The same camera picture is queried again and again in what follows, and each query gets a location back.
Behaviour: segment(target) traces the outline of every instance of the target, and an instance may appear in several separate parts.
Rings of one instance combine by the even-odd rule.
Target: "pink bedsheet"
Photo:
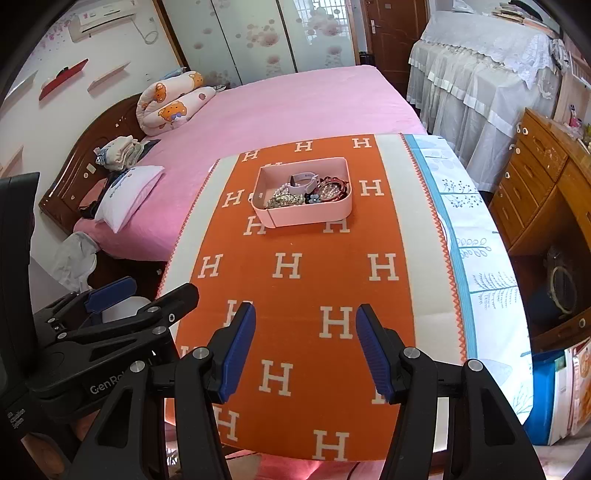
[[[341,135],[425,134],[412,107],[376,68],[314,70],[250,83],[216,95],[140,162],[163,176],[126,227],[115,234],[81,219],[74,231],[108,254],[168,261],[207,172],[218,159],[283,143]]]

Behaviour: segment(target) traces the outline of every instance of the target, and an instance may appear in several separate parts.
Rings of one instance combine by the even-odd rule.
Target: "orange blanket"
[[[277,229],[259,224],[248,195],[261,166],[335,156],[349,164],[353,211],[347,219]],[[410,190],[406,202],[395,198],[404,189]],[[199,288],[199,306],[178,327],[181,355],[206,345],[240,302],[256,308],[255,337],[238,391],[214,407],[222,442],[292,458],[386,457],[398,409],[375,391],[356,338],[355,311],[370,303],[406,345],[436,359],[462,360],[455,283],[434,212],[397,135],[279,145],[216,163],[187,218],[162,290],[189,278]],[[421,280],[426,274],[430,284]],[[432,289],[443,292],[445,305],[433,312],[425,301]],[[444,353],[437,351],[438,337],[453,338]],[[172,402],[167,418],[174,421]]]

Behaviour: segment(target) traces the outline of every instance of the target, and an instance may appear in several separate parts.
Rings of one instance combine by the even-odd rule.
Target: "bed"
[[[80,137],[41,210],[66,232],[82,231],[109,255],[168,261],[207,172],[218,158],[291,141],[366,133],[423,134],[412,107],[371,66],[286,75],[216,95],[186,125],[155,138],[142,165],[165,173],[129,224],[114,234],[104,223],[80,219],[79,200],[106,170],[92,150],[118,135],[144,137],[135,120],[137,96],[119,102]]]

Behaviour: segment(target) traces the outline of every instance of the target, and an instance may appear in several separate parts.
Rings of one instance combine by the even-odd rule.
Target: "frosted glass door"
[[[215,0],[227,4],[229,0]],[[203,75],[206,85],[241,85],[211,0],[164,0],[189,67]]]
[[[275,0],[214,0],[242,83],[294,73]]]
[[[346,0],[279,0],[298,72],[355,65]]]

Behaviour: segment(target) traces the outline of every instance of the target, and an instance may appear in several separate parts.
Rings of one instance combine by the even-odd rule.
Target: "metal screw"
[[[130,369],[130,370],[131,370],[131,371],[132,371],[134,374],[136,374],[136,373],[139,373],[139,372],[141,372],[141,371],[144,369],[144,367],[145,367],[145,366],[146,366],[146,364],[145,364],[145,363],[143,363],[141,360],[136,360],[134,363],[132,363],[132,364],[129,366],[129,369]]]
[[[209,355],[209,350],[207,348],[205,348],[204,346],[200,346],[199,348],[196,348],[195,350],[193,350],[193,356],[197,360],[201,360],[202,358],[205,358],[208,355]]]
[[[407,358],[418,358],[421,355],[421,351],[413,346],[408,346],[404,349],[404,356]]]
[[[468,368],[472,371],[479,372],[482,370],[482,363],[478,360],[468,360]]]

